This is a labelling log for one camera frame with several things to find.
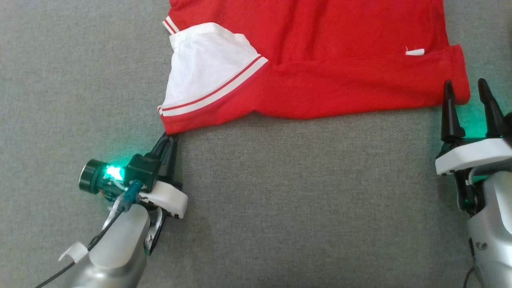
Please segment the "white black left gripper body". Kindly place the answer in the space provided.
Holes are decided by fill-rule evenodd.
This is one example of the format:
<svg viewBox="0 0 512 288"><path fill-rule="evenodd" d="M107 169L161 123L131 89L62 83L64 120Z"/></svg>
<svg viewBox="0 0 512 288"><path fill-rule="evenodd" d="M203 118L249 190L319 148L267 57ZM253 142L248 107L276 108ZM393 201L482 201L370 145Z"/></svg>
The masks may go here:
<svg viewBox="0 0 512 288"><path fill-rule="evenodd" d="M185 216L188 196L169 183L157 181L151 192L140 192L140 198L165 210L172 217L183 219Z"/></svg>

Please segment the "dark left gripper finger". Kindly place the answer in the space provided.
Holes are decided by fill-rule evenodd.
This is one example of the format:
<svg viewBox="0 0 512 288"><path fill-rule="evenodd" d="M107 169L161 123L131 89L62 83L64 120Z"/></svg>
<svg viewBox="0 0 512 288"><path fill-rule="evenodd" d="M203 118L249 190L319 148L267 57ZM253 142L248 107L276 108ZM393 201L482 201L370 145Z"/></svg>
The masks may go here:
<svg viewBox="0 0 512 288"><path fill-rule="evenodd" d="M175 177L177 166L178 137L169 136L161 157L160 181L171 184L177 189L182 189L182 182Z"/></svg>
<svg viewBox="0 0 512 288"><path fill-rule="evenodd" d="M162 134L162 136L158 139L152 150L150 151L150 156L163 156L166 150L166 147L169 143L169 137L167 134Z"/></svg>

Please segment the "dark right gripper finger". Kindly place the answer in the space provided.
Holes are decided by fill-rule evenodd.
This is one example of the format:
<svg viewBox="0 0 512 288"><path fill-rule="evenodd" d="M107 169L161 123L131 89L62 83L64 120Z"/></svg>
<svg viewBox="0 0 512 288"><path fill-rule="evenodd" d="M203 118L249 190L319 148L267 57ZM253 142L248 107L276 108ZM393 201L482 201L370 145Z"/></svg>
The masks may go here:
<svg viewBox="0 0 512 288"><path fill-rule="evenodd" d="M466 131L460 125L456 111L456 95L452 81L446 80L441 113L441 140L456 142L465 136Z"/></svg>
<svg viewBox="0 0 512 288"><path fill-rule="evenodd" d="M484 105L486 138L501 138L507 131L505 117L497 103L488 82L484 78L478 80L478 92L481 103Z"/></svg>

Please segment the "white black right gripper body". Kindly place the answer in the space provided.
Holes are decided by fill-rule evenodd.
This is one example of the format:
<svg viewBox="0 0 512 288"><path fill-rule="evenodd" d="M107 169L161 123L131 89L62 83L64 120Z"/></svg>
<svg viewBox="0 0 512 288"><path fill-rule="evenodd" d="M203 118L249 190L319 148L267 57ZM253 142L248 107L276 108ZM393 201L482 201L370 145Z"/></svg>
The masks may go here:
<svg viewBox="0 0 512 288"><path fill-rule="evenodd" d="M483 139L454 148L435 160L437 175L511 159L512 149L502 138Z"/></svg>

